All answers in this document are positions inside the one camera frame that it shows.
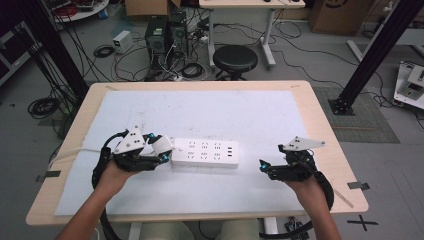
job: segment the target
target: white desk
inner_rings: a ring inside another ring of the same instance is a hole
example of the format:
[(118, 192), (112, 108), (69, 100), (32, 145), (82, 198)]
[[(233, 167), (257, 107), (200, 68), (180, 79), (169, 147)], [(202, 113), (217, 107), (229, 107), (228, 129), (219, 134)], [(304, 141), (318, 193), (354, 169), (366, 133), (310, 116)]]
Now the white desk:
[(211, 67), (215, 67), (213, 62), (213, 54), (215, 53), (214, 45), (214, 34), (213, 34), (213, 24), (222, 23), (221, 19), (215, 20), (214, 10), (220, 9), (240, 9), (250, 11), (244, 12), (243, 18), (248, 21), (251, 20), (251, 16), (257, 13), (260, 13), (260, 10), (268, 10), (266, 17), (266, 30), (264, 36), (261, 38), (261, 48), (263, 49), (268, 70), (271, 67), (276, 65), (274, 56), (272, 55), (271, 49), (269, 48), (268, 41), (271, 34), (272, 22), (274, 19), (275, 9), (285, 9), (285, 8), (303, 8), (305, 3), (300, 0), (299, 2), (293, 2), (290, 0), (271, 0), (270, 2), (265, 2), (263, 0), (200, 0), (199, 4), (201, 7), (209, 9), (209, 41), (208, 41), (208, 52), (209, 52), (209, 63)]

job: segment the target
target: wooden table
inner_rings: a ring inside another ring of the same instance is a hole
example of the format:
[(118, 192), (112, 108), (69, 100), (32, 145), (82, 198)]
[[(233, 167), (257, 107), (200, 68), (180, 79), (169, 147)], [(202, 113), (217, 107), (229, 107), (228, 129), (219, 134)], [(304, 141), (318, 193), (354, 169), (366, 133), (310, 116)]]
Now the wooden table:
[[(368, 203), (360, 189), (351, 190), (347, 183), (356, 182), (355, 176), (343, 154), (343, 151), (331, 129), (327, 118), (308, 82), (306, 81), (248, 81), (248, 82), (163, 82), (163, 83), (98, 83), (91, 86), (72, 126), (66, 136), (59, 155), (80, 148), (85, 135), (108, 91), (207, 91), (207, 90), (274, 90), (291, 91), (296, 101), (303, 125), (311, 139), (326, 139), (326, 147), (314, 149), (319, 156), (319, 166), (336, 189), (333, 213), (364, 212)], [(59, 177), (46, 178), (38, 193), (26, 221), (29, 225), (66, 224), (69, 216), (55, 216), (55, 209), (64, 189), (65, 181), (77, 151), (58, 160), (51, 171), (61, 171)], [(260, 213), (225, 216), (225, 218), (276, 217)], [(164, 221), (220, 219), (219, 215), (197, 214), (195, 217), (166, 215), (126, 215), (111, 216), (115, 222)]]
[[(303, 8), (305, 7), (305, 3), (300, 0), (299, 2), (294, 2), (290, 0), (271, 0), (270, 2), (265, 2), (263, 0), (200, 0), (199, 4), (202, 8), (209, 9), (209, 41), (208, 41), (208, 52), (209, 52), (209, 63), (211, 67), (215, 67), (213, 62), (213, 54), (215, 52), (214, 45), (214, 33), (213, 33), (213, 25), (214, 23), (225, 23), (223, 22), (223, 17), (216, 18), (215, 10), (221, 9), (237, 9), (237, 12), (224, 12), (225, 15), (231, 15), (228, 19), (235, 19), (236, 16), (242, 16), (244, 18), (244, 22), (250, 21), (252, 22), (252, 17), (260, 14), (260, 10), (268, 10), (266, 20), (263, 22), (267, 23), (265, 33), (263, 37), (260, 39), (260, 45), (265, 53), (265, 57), (267, 60), (268, 70), (271, 67), (276, 66), (274, 57), (272, 55), (271, 49), (268, 45), (269, 36), (271, 34), (272, 23), (274, 21), (274, 15), (276, 9), (294, 9), (294, 8)], [(240, 23), (237, 20), (231, 21), (231, 23)]]

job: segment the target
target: person's left hand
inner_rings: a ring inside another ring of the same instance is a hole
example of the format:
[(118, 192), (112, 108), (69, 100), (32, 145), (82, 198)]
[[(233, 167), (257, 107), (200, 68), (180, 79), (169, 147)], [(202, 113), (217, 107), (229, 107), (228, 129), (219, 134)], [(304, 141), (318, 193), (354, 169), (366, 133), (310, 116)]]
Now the person's left hand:
[(127, 172), (120, 169), (112, 159), (106, 166), (95, 191), (101, 192), (106, 198), (112, 198), (124, 187), (131, 176), (139, 172)]

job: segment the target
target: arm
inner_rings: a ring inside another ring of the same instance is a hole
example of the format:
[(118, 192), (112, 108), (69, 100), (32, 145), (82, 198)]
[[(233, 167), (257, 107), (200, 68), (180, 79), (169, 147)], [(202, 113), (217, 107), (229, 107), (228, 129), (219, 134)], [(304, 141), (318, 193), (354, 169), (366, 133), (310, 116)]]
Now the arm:
[(96, 189), (56, 239), (90, 239), (106, 203), (122, 189), (127, 179), (136, 173), (121, 170), (115, 161), (110, 161)]
[(328, 210), (324, 192), (315, 177), (304, 182), (286, 182), (309, 214), (317, 239), (341, 239), (337, 225)]

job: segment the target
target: cardboard box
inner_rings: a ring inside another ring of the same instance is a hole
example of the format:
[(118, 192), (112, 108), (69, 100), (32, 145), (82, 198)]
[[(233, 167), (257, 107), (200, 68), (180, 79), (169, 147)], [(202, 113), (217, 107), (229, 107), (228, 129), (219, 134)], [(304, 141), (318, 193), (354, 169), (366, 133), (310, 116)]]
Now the cardboard box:
[(169, 15), (173, 5), (180, 7), (181, 0), (126, 0), (127, 16)]
[(374, 0), (316, 0), (309, 15), (312, 32), (355, 35)]

